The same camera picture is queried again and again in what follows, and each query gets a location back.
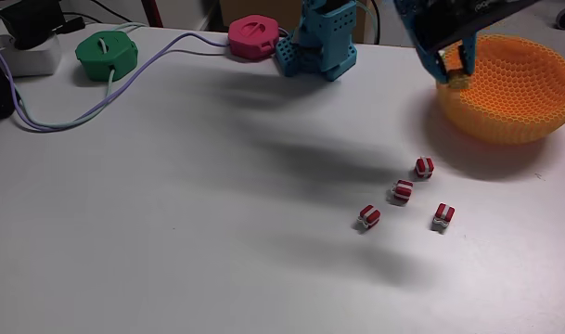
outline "wall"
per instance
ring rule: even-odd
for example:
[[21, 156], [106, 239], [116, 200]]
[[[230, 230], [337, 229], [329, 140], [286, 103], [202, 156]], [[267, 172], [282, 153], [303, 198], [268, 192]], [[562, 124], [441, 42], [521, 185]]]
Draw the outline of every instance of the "wall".
[[[146, 13], [144, 12], [140, 0], [98, 0], [98, 2], [134, 22], [148, 24]], [[110, 14], [107, 10], [90, 0], [62, 0], [61, 7], [65, 11], [74, 11], [90, 15], [100, 19], [104, 23], [123, 23], [122, 19]]]
[[[136, 22], [148, 24], [140, 0], [98, 0], [105, 6]], [[200, 30], [215, 0], [155, 0], [165, 28]], [[88, 14], [107, 23], [122, 23], [90, 0], [63, 0], [62, 7]]]
[[168, 28], [203, 30], [215, 0], [155, 0], [162, 24]]

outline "green container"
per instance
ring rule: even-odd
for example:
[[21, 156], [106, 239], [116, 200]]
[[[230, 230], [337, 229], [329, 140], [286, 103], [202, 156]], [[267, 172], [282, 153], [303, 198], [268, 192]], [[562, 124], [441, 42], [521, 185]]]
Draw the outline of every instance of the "green container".
[[[107, 46], [107, 53], [99, 39]], [[115, 70], [113, 81], [118, 81], [137, 66], [137, 46], [125, 32], [97, 32], [76, 47], [76, 57], [92, 81], [109, 80]]]

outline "red and white cube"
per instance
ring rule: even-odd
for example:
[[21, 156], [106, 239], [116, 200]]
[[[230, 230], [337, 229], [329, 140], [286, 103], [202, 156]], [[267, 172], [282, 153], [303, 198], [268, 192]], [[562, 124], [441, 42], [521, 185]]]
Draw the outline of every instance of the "red and white cube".
[[393, 186], [393, 197], [403, 203], [407, 203], [412, 196], [414, 184], [410, 181], [398, 180]]
[[434, 214], [432, 223], [440, 225], [443, 228], [447, 228], [451, 223], [451, 219], [453, 218], [454, 213], [456, 213], [456, 209], [450, 207], [447, 204], [441, 203], [441, 205], [439, 205], [439, 208], [437, 209], [437, 212]]
[[418, 178], [430, 178], [434, 171], [434, 163], [429, 157], [420, 157], [416, 160], [416, 169], [414, 172]]
[[374, 206], [367, 205], [363, 210], [360, 211], [358, 222], [362, 224], [366, 229], [370, 229], [379, 222], [380, 218], [381, 212], [375, 209]]

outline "floor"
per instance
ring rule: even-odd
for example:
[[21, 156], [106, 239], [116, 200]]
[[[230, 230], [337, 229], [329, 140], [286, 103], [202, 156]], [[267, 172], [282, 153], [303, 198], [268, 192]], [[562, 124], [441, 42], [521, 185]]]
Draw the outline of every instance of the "floor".
[[[412, 43], [395, 12], [393, 1], [379, 1], [381, 44], [411, 47]], [[554, 28], [556, 16], [564, 7], [565, 0], [542, 0], [497, 22], [481, 33], [517, 35], [551, 47], [565, 57], [565, 31]], [[367, 37], [367, 40], [372, 42], [371, 35]]]

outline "red stripe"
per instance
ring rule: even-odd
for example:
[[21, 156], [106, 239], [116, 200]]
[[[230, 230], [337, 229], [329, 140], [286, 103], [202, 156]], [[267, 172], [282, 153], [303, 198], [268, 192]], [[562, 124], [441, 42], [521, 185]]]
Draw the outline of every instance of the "red stripe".
[[424, 161], [421, 158], [418, 158], [418, 160], [416, 161], [416, 166], [419, 171], [426, 172], [424, 169]]
[[161, 13], [159, 13], [159, 8], [156, 6], [156, 1], [142, 0], [142, 6], [144, 7], [144, 12], [146, 13], [150, 27], [163, 28]]
[[360, 211], [360, 216], [364, 217], [365, 213], [369, 212], [371, 209], [373, 209], [372, 205], [367, 205], [362, 211]]
[[429, 163], [429, 172], [432, 173], [432, 171], [434, 171], [434, 163], [432, 163], [431, 158], [427, 158], [427, 162]]
[[437, 209], [437, 212], [434, 214], [434, 216], [436, 218], [441, 219], [441, 215], [443, 214], [443, 210], [445, 210], [445, 205], [443, 203], [441, 203], [441, 205], [439, 205], [439, 209]]
[[379, 210], [374, 210], [373, 213], [371, 213], [367, 218], [366, 218], [366, 222], [371, 224], [373, 222], [375, 222], [376, 220], [378, 220], [381, 216], [381, 213], [379, 212]]
[[412, 182], [404, 181], [404, 180], [398, 180], [397, 183], [402, 184], [402, 185], [406, 185], [406, 186], [414, 186], [414, 184]]
[[373, 228], [373, 226], [375, 226], [377, 223], [379, 222], [379, 219], [376, 222], [373, 222], [372, 224], [368, 225], [368, 229]]
[[445, 221], [451, 222], [451, 218], [453, 218], [454, 213], [456, 213], [456, 209], [450, 207], [449, 211], [447, 211], [447, 215], [445, 216]]
[[396, 193], [396, 194], [403, 195], [403, 196], [408, 196], [408, 197], [410, 197], [410, 195], [412, 195], [412, 189], [405, 188], [405, 187], [402, 187], [402, 186], [397, 186], [397, 187], [395, 188], [395, 193]]

